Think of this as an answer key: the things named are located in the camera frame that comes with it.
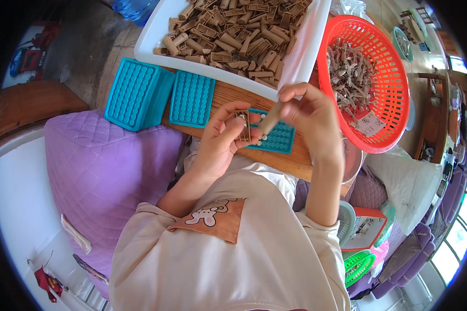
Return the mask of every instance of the teal tray with round slots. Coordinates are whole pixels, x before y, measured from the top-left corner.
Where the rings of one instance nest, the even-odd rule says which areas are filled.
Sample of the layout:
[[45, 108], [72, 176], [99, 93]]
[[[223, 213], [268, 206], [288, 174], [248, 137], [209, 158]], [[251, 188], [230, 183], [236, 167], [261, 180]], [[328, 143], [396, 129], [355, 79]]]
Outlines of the teal tray with round slots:
[[123, 58], [104, 118], [134, 132], [160, 124], [174, 79], [173, 72], [159, 66]]
[[168, 121], [204, 128], [209, 121], [216, 80], [177, 70]]
[[[268, 113], [267, 111], [259, 109], [249, 109], [249, 111], [262, 115], [266, 115]], [[257, 128], [258, 125], [251, 124], [250, 127]], [[261, 146], [250, 145], [246, 148], [290, 154], [292, 152], [292, 144], [294, 143], [295, 134], [295, 128], [288, 126], [284, 121], [280, 121], [267, 135], [266, 140], [260, 140], [262, 143]]]

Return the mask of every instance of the beige shirt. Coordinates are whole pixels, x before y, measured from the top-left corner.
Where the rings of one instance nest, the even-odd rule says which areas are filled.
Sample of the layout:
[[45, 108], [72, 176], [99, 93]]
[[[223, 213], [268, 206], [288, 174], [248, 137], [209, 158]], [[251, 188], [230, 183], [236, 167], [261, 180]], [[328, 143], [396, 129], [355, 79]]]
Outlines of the beige shirt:
[[294, 213], [294, 187], [286, 175], [259, 163], [218, 179], [194, 211], [244, 199], [237, 244], [188, 229], [168, 231], [176, 217], [139, 204], [114, 252], [113, 308], [349, 310], [339, 222], [323, 227]]

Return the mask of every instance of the person's left hand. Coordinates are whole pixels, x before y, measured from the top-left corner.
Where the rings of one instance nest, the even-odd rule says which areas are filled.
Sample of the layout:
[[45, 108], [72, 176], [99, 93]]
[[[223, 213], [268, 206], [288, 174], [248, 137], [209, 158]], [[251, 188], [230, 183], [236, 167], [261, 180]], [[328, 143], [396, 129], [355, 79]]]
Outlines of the person's left hand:
[[[221, 106], [207, 123], [199, 145], [197, 157], [191, 171], [195, 176], [214, 182], [222, 177], [239, 148], [256, 144], [262, 136], [257, 128], [251, 128], [251, 141], [236, 140], [244, 128], [244, 119], [234, 118], [235, 110], [246, 110], [251, 105], [244, 102], [231, 102]], [[250, 123], [259, 123], [259, 114], [249, 114]]]

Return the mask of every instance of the shirt sleeve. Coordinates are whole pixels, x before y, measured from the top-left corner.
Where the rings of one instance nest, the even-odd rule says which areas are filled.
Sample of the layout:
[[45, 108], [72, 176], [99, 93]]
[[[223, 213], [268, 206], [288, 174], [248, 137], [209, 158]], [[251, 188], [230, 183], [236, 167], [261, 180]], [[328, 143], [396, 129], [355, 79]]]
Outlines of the shirt sleeve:
[[351, 302], [345, 285], [345, 269], [337, 232], [339, 221], [332, 227], [325, 227], [312, 221], [303, 213], [296, 213], [303, 228], [310, 238], [318, 258], [329, 280], [334, 299], [339, 310], [349, 310]]
[[150, 203], [140, 203], [119, 237], [112, 257], [109, 295], [133, 272], [156, 245], [163, 232], [178, 218]]

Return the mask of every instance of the hand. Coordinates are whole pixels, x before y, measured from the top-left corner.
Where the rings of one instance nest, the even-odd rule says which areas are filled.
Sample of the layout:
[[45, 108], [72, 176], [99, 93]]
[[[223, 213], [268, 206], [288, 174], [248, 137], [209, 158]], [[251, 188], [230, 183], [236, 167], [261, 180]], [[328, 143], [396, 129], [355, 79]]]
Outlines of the hand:
[[[197, 157], [191, 171], [201, 178], [214, 182], [222, 177], [239, 148], [256, 144], [262, 133], [257, 128], [251, 128], [251, 141], [236, 140], [244, 128], [244, 119], [234, 118], [234, 110], [249, 109], [250, 104], [231, 102], [221, 106], [207, 123], [199, 145]], [[259, 114], [249, 114], [250, 123], [258, 123]]]
[[284, 103], [282, 119], [303, 133], [314, 160], [334, 160], [344, 165], [341, 131], [332, 100], [308, 83], [284, 85], [278, 96]]

